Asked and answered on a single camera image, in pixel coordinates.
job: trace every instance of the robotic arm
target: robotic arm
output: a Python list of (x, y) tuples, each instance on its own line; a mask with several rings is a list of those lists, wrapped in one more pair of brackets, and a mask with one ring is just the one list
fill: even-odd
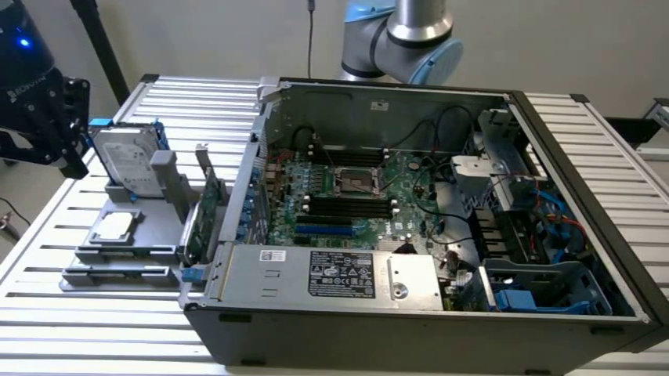
[(353, 0), (341, 78), (441, 85), (462, 57), (445, 0)]
[(90, 83), (67, 78), (20, 0), (0, 0), (0, 158), (88, 173)]

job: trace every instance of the black pole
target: black pole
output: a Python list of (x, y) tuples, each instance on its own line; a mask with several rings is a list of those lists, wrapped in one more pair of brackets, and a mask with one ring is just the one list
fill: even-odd
[(126, 79), (123, 78), (122, 67), (118, 65), (116, 56), (114, 55), (112, 45), (108, 42), (107, 32), (104, 31), (103, 21), (100, 20), (98, 11), (98, 3), (95, 0), (70, 0), (70, 3), (84, 24), (86, 32), (94, 44), (95, 53), (98, 54), (98, 59), (103, 65), (108, 84), (112, 87), (114, 96), (116, 96), (118, 105), (122, 106), (123, 102), (126, 102), (126, 99), (130, 97), (130, 90)]

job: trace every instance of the power supply label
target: power supply label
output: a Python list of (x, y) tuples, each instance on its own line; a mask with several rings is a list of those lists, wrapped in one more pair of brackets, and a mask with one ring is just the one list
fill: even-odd
[(313, 251), (309, 291), (313, 296), (374, 299), (373, 254)]

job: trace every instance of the white wall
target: white wall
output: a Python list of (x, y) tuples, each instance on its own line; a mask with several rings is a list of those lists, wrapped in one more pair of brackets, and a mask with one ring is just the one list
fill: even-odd
[[(114, 96), (68, 0), (24, 0), (60, 69)], [(450, 0), (465, 58), (449, 85), (588, 95), (637, 116), (669, 96), (666, 0)], [(131, 86), (144, 73), (306, 76), (306, 0), (99, 0)], [(339, 73), (345, 0), (317, 0), (314, 75)]]

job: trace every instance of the metal table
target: metal table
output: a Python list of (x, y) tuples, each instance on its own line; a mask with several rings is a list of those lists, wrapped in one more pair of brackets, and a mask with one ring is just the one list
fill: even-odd
[[(171, 148), (179, 152), (178, 168), (194, 185), (202, 185), (204, 177), (191, 151), (196, 143), (208, 143), (216, 175), (234, 184), (257, 114), (255, 90), (254, 81), (160, 77), (155, 83), (138, 86), (115, 120), (150, 122), (160, 118)], [(540, 113), (549, 110), (542, 116), (553, 117), (549, 127), (558, 133), (565, 129), (561, 115), (541, 106), (565, 102), (566, 97), (530, 96)], [(580, 105), (560, 110), (585, 109)], [(580, 130), (593, 132), (584, 127)], [(570, 141), (569, 134), (558, 137), (562, 143)], [(593, 141), (605, 140), (594, 137)], [(602, 147), (594, 150), (613, 152)], [(86, 161), (90, 175), (64, 182), (0, 265), (0, 374), (362, 374), (214, 363), (190, 329), (175, 292), (60, 291), (60, 269), (70, 265), (74, 248), (107, 200), (103, 167), (92, 154)], [(654, 258), (646, 265), (661, 287), (669, 287), (669, 253), (660, 246), (653, 250)], [(668, 375), (669, 342), (641, 354), (602, 356), (570, 373), (622, 374)]]

